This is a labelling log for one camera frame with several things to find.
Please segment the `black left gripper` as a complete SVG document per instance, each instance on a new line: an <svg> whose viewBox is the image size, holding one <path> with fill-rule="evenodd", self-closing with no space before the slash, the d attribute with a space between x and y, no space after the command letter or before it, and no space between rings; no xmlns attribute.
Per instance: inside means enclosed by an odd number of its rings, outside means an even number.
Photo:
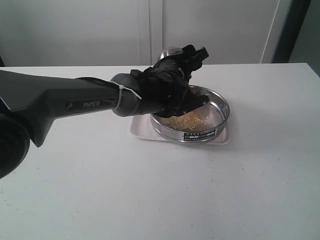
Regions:
<svg viewBox="0 0 320 240"><path fill-rule="evenodd" d="M180 117L210 102L207 94L192 93L185 75L190 75L209 57L205 47L192 44L182 49L182 65L174 59L161 60L144 71L132 70L141 97L137 114L156 114L162 118Z"/></svg>

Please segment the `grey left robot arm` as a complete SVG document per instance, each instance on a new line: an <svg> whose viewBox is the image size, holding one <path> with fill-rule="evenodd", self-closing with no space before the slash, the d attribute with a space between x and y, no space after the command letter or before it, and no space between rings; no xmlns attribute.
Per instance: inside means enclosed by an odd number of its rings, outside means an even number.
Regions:
<svg viewBox="0 0 320 240"><path fill-rule="evenodd" d="M133 69L105 81L95 77L60 78L11 71L0 73L0 175L40 147L56 119L111 110L120 117L154 114L179 117L209 103L192 92L191 74L209 56L191 44L170 48L154 66Z"/></svg>

